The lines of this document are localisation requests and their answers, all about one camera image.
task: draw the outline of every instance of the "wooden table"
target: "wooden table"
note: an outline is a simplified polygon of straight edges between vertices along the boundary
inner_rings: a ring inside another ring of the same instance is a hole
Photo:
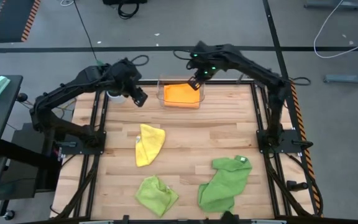
[[[132,100],[121,105],[109,103],[106,150],[100,158],[92,220],[121,220],[123,215],[138,220],[158,219],[134,198],[140,183],[151,175],[158,175],[179,195],[163,219],[205,219],[207,216],[217,219],[219,213],[204,214],[199,209],[198,186],[209,182],[214,175],[213,159],[235,155],[248,157],[253,169],[245,190],[235,197],[233,212],[240,218],[273,218],[264,159],[255,134],[257,120],[250,85],[206,85],[205,99],[198,110],[162,108],[156,98],[157,87],[142,88],[149,96],[142,108],[137,108]],[[258,99],[263,108],[260,92]],[[94,94],[78,97],[74,123],[89,124],[93,100]],[[164,129],[166,140],[151,165],[136,167],[135,137],[142,123]],[[286,129],[292,127],[285,108],[282,124]],[[281,155],[281,159],[286,180],[306,181],[298,164],[286,155]],[[82,160],[82,156],[76,156],[62,169],[53,202],[55,210],[61,211],[77,190]],[[284,214],[278,187],[276,191],[280,213]],[[309,191],[293,192],[293,195],[313,213]],[[86,199],[87,193],[82,200],[81,214],[85,214]]]

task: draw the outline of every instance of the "black floor mat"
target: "black floor mat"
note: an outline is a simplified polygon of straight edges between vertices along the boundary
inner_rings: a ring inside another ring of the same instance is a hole
[[[4,0],[0,7],[0,43],[26,41],[39,7],[40,0]]]

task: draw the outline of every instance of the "gray floor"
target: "gray floor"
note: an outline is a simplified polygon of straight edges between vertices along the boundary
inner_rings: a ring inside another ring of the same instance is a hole
[[[330,13],[304,9],[300,0],[269,0],[269,3],[281,46],[312,46],[321,23]],[[198,40],[207,44],[273,46],[259,0],[150,0],[127,21],[118,18],[117,12],[101,1],[78,0],[78,7],[97,47],[182,46],[195,45]],[[349,46],[350,41],[358,44],[358,11],[335,13],[318,45]],[[27,42],[0,44],[7,48],[88,46],[75,8],[61,7],[55,0],[41,2]],[[97,52],[100,60],[109,63],[139,54],[150,56],[150,63],[139,67],[144,78],[191,75],[185,69],[186,62],[176,59],[171,52]],[[243,54],[279,72],[275,52]],[[358,219],[358,85],[322,82],[327,73],[358,73],[358,52],[334,59],[321,59],[313,52],[285,52],[284,59],[291,77],[306,76],[313,81],[311,86],[299,86],[297,90],[306,133],[315,144],[311,155],[324,198],[324,214]],[[89,52],[0,54],[0,75],[23,75],[22,92],[33,100],[92,64],[94,58]],[[230,71],[219,73],[217,78],[239,75]],[[27,109],[15,105],[9,124],[21,128],[25,122],[30,122]],[[10,140],[12,133],[7,127],[3,138]],[[53,194],[46,193],[12,201],[9,208],[17,212],[17,217],[10,223],[47,219],[52,200]],[[0,218],[0,223],[7,222]]]

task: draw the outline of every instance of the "yellow towel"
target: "yellow towel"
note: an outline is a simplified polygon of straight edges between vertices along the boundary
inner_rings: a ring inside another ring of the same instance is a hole
[[[189,84],[165,85],[164,105],[183,108],[200,107],[200,90],[192,89]]]
[[[136,137],[136,165],[150,165],[157,157],[165,141],[165,131],[146,124],[140,125],[140,135]]]

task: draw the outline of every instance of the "green towel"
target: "green towel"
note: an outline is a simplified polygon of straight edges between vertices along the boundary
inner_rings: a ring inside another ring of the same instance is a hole
[[[178,195],[157,176],[152,176],[143,180],[135,198],[159,217],[162,217],[178,200]]]
[[[209,183],[198,188],[198,205],[204,212],[230,211],[234,196],[241,194],[247,184],[252,166],[247,158],[236,156],[214,159],[212,167],[218,171]]]

